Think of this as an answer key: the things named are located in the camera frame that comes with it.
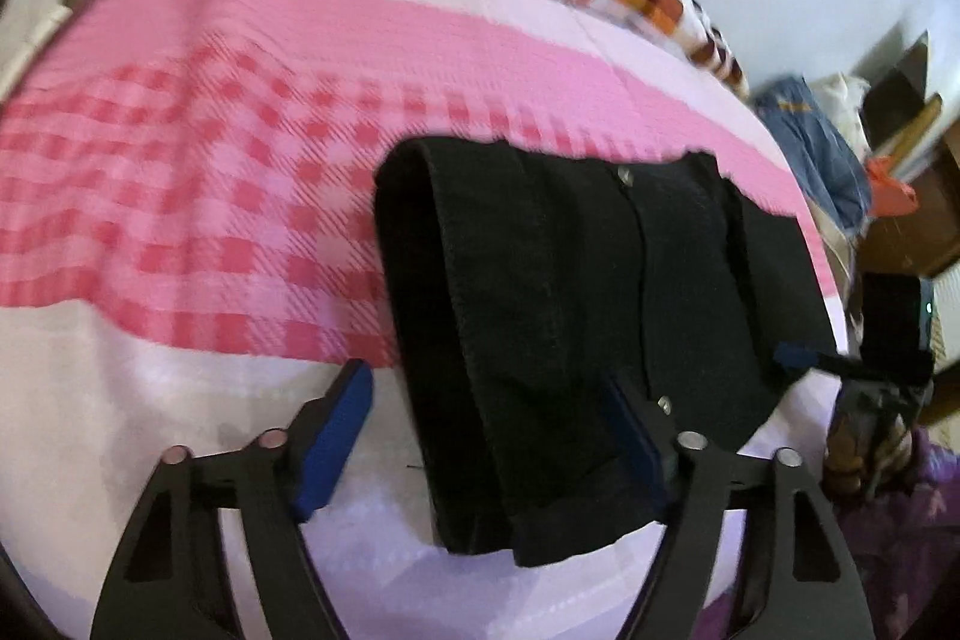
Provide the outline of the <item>purple floral cloth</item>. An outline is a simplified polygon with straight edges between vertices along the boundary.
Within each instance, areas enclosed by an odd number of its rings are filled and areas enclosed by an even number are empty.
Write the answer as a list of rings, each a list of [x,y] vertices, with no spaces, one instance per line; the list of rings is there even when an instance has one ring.
[[[822,489],[878,638],[958,635],[958,453],[896,420],[877,450],[849,414],[830,427]]]

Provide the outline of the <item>pink checked bed sheet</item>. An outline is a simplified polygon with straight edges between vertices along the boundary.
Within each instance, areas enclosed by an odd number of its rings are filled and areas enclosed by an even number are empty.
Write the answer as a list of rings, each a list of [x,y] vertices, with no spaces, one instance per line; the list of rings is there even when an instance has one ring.
[[[2,541],[88,635],[156,459],[290,422],[348,357],[374,406],[306,526],[358,638],[607,638],[658,528],[550,565],[434,542],[373,227],[398,138],[609,161],[713,152],[811,217],[709,74],[551,0],[94,0],[2,112]]]

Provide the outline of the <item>blue jeans pile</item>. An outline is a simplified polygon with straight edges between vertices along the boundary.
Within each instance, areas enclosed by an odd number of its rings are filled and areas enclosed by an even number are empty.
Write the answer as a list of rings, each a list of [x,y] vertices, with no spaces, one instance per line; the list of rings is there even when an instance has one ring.
[[[802,76],[783,76],[754,99],[805,197],[846,236],[859,234],[872,208],[867,170],[817,103]]]

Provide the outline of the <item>orange red cloth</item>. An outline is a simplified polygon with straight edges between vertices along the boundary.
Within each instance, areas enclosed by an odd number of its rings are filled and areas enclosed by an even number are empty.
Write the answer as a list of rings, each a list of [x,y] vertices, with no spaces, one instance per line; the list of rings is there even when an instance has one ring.
[[[875,156],[866,161],[866,174],[871,187],[873,218],[903,218],[916,213],[918,195],[911,185],[897,181],[892,175],[892,159]]]

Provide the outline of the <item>brown wooden furniture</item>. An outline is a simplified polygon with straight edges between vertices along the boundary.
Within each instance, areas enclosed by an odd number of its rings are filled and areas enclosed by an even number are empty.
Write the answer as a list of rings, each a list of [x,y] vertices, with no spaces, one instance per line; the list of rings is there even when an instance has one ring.
[[[862,104],[872,157],[889,156],[893,177],[919,200],[910,216],[871,218],[857,247],[862,271],[935,276],[958,260],[958,119],[932,89],[931,65],[921,34]]]

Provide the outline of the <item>black pants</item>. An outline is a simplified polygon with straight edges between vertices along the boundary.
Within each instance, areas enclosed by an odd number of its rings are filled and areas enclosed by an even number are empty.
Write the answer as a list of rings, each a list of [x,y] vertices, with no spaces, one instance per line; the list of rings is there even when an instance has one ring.
[[[778,347],[835,344],[799,223],[706,152],[615,164],[409,138],[377,171],[374,224],[454,554],[540,567],[654,518],[654,455],[615,386],[737,450],[799,377]]]

